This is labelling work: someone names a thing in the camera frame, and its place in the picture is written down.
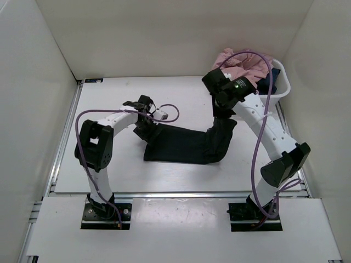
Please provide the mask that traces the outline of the black trousers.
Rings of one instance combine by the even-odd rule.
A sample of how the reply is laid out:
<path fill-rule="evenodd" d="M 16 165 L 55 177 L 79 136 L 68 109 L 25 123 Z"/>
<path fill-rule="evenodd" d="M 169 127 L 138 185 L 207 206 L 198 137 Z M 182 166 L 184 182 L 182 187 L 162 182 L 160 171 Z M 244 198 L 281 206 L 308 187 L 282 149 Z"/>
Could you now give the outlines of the black trousers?
<path fill-rule="evenodd" d="M 221 161 L 229 148 L 237 121 L 215 118 L 207 131 L 160 124 L 144 152 L 144 161 L 212 164 Z"/>

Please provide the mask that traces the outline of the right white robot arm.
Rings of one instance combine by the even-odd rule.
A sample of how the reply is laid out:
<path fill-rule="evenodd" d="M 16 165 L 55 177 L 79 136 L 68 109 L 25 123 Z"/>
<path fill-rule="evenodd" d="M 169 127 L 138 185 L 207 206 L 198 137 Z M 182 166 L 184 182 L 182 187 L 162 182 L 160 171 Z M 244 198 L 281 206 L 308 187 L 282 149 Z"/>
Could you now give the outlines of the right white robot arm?
<path fill-rule="evenodd" d="M 246 77 L 232 81 L 217 68 L 206 74 L 202 82 L 212 97 L 213 115 L 241 117 L 257 136 L 254 152 L 263 145 L 270 158 L 270 162 L 261 167 L 259 182 L 251 183 L 252 193 L 240 215 L 253 219 L 259 219 L 262 215 L 274 218 L 275 213 L 268 207 L 277 201 L 282 185 L 301 169 L 310 154 L 309 145 L 305 142 L 299 144 L 268 114 L 267 107 Z"/>

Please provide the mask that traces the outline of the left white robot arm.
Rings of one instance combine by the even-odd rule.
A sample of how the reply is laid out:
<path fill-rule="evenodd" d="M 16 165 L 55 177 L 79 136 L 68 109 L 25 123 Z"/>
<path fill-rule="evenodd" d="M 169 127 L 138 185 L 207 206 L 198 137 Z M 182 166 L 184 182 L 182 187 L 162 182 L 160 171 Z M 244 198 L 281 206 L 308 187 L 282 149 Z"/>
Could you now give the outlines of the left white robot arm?
<path fill-rule="evenodd" d="M 87 119 L 82 123 L 75 157 L 89 172 L 90 193 L 87 198 L 93 211 L 102 219 L 111 219 L 118 213 L 107 175 L 107 166 L 112 160 L 114 137 L 134 124 L 134 133 L 142 140 L 150 141 L 157 128 L 157 123 L 152 118 L 167 118 L 158 109 L 152 112 L 151 108 L 154 106 L 150 97 L 141 95 L 136 102 L 124 102 L 116 113 L 98 121 Z"/>

